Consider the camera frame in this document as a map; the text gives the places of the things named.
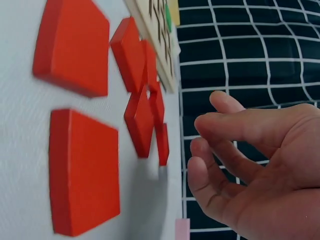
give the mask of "knuckle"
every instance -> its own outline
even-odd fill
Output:
[[[309,116],[320,116],[320,110],[316,108],[314,105],[308,103],[301,103],[299,105],[294,106],[293,108],[299,111],[301,114],[306,114]]]

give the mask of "red wooden block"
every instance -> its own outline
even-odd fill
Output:
[[[120,214],[118,131],[72,109],[51,113],[54,232],[78,236]]]
[[[33,74],[87,97],[108,95],[109,21],[92,0],[47,0]]]
[[[149,87],[151,92],[156,92],[157,87],[157,55],[153,46],[147,41],[142,40],[142,47],[145,56],[143,71],[143,83]]]
[[[158,146],[159,165],[166,166],[169,157],[169,139],[167,124],[164,123],[162,127],[155,128],[156,143]]]
[[[131,94],[124,120],[138,157],[148,158],[154,121],[148,102],[147,87],[144,86],[140,93]]]
[[[154,118],[154,125],[155,127],[161,127],[164,123],[165,105],[162,97],[160,82],[157,82],[156,91],[150,93],[149,102]]]
[[[110,45],[126,90],[129,93],[139,93],[143,86],[145,55],[133,17],[122,20]]]

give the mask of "red rectangular block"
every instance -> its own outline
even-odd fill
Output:
[[[157,92],[157,55],[154,47],[148,42],[148,40],[142,40],[141,43],[145,56],[142,81],[148,86],[151,92]]]
[[[108,53],[109,21],[92,0],[47,0],[33,60],[37,78],[90,98],[107,96]]]
[[[155,128],[156,143],[158,146],[159,165],[166,166],[169,158],[169,139],[167,124]]]
[[[55,233],[78,236],[120,214],[118,131],[72,109],[51,113],[49,185]]]
[[[157,82],[156,91],[150,93],[149,98],[155,127],[161,127],[164,123],[165,105],[161,92],[161,83]]]

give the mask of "red rhombus block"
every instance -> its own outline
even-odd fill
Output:
[[[140,93],[131,94],[124,113],[136,153],[140,158],[148,158],[154,129],[154,120],[147,97],[147,87]]]

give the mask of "black fabric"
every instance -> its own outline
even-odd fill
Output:
[[[191,240],[244,240],[204,215],[187,186],[190,143],[197,116],[215,112],[214,90],[246,108],[318,106],[320,99],[319,0],[179,0],[177,29],[181,71],[182,206]],[[269,160],[246,142],[235,146],[265,166]],[[232,182],[232,176],[215,158]]]

